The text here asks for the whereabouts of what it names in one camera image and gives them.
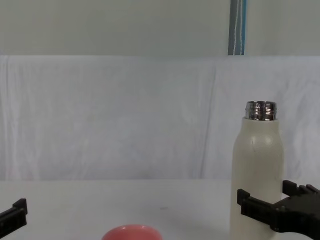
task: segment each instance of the white tabletop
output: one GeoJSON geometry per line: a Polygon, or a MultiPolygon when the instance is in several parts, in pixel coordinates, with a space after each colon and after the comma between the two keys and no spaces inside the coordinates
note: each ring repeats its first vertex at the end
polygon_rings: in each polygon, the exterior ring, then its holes
{"type": "Polygon", "coordinates": [[[27,225],[6,240],[100,240],[124,224],[150,225],[164,240],[228,240],[229,181],[0,182],[0,193],[1,211],[20,198],[28,205],[27,225]]]}

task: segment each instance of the metal bottle cap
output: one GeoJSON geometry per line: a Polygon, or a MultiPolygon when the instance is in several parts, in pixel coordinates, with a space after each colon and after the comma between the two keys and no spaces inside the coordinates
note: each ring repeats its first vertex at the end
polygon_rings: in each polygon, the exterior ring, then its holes
{"type": "Polygon", "coordinates": [[[276,120],[277,104],[273,101],[248,101],[245,118],[258,121],[276,120]]]}

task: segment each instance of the white bottle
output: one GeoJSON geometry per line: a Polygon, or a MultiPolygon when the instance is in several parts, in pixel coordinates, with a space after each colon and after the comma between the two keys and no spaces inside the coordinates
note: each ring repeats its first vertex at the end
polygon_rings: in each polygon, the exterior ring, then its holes
{"type": "Polygon", "coordinates": [[[237,190],[243,189],[268,203],[281,199],[284,149],[276,119],[277,105],[269,101],[249,101],[233,146],[230,240],[271,240],[270,227],[241,215],[237,190]]]}

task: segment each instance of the pink bowl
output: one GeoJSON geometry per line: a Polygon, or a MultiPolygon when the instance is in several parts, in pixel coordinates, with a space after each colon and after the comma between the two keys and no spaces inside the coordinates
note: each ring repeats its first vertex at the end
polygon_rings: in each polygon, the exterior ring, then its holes
{"type": "Polygon", "coordinates": [[[123,225],[108,231],[102,240],[162,240],[160,233],[150,226],[123,225]]]}

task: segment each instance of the white cloth backdrop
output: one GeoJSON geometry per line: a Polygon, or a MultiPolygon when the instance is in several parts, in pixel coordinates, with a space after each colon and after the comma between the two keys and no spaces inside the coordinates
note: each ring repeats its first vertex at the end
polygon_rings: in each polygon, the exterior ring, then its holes
{"type": "Polygon", "coordinates": [[[246,101],[318,175],[320,57],[0,57],[0,179],[227,179],[246,101]]]}

